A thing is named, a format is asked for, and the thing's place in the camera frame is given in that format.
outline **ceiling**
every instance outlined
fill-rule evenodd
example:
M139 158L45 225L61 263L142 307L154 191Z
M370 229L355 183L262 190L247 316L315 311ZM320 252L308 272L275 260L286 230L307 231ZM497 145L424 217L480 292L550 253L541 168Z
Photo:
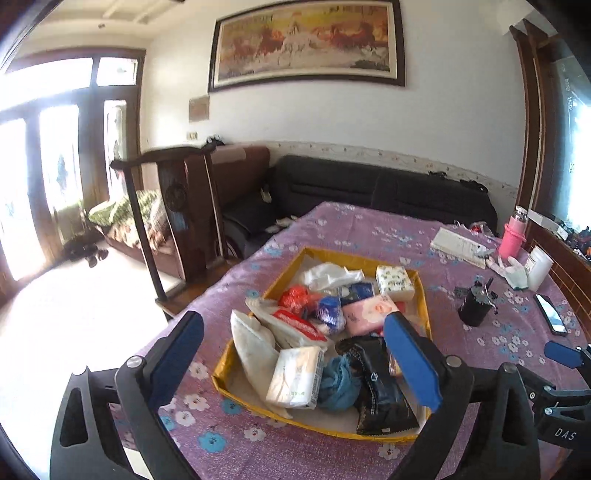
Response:
M64 0L35 27L30 41L64 35L151 39L191 16L199 0Z

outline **floral bedsheet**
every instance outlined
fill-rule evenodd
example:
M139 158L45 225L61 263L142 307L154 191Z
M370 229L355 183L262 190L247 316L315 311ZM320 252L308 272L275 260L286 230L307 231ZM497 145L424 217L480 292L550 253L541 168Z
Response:
M571 347L586 340L568 302L549 277L540 293L550 296L569 329L565 338L550 334L530 292L514 292L491 270L481 270L450 255L433 251L430 242L438 222L406 218L342 203L323 203L261 250L231 269L216 285L191 303L205 321L204 341L171 403L160 417L183 455L205 480L214 479L334 479L387 478L409 445L337 439L286 425L247 411L214 389L210 375L231 337L232 309L246 311L245 297L264 292L306 246L329 248L402 264L418 270L426 290L433 340L445 354L469 365L497 368L510 361L525 365L559 388L583 388L571 371L544 357L544 345L557 340ZM485 245L495 240L450 226ZM480 327L464 325L457 315L456 286L495 277L498 315L490 313ZM166 335L175 325L162 332ZM451 474L463 453L476 415L471 405L456 442L441 469ZM124 445L135 447L125 420L115 415ZM566 451L540 442L543 478L549 477Z

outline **screw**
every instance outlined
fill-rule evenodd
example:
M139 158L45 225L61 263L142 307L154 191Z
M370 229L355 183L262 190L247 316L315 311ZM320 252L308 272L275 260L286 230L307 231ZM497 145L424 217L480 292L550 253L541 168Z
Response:
M450 355L446 358L445 363L452 368L457 368L462 364L462 359L455 355Z
M507 362L503 364L503 370L505 371L505 373L514 374L515 372L517 372L517 367Z
M127 360L127 366L129 368L136 368L139 367L142 364L142 358L138 355L134 355L129 357L129 359Z

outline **black leather sofa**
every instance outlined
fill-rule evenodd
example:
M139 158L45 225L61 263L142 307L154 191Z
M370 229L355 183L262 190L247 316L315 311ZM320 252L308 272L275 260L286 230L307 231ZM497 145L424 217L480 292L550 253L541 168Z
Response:
M442 174L286 155L268 170L271 203L253 192L223 208L226 237L247 258L272 237L276 219L301 217L325 201L350 203L424 220L469 225L484 220L496 229L486 188Z

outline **sofa cushion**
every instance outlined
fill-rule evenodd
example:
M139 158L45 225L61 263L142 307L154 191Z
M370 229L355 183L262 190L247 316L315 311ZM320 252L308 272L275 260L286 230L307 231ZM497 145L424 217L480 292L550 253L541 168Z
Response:
M303 216L326 201L369 207L382 169L371 165L286 155L269 183L281 216Z
M496 212L485 192L435 175L384 169L371 208L443 223L484 220L496 230Z

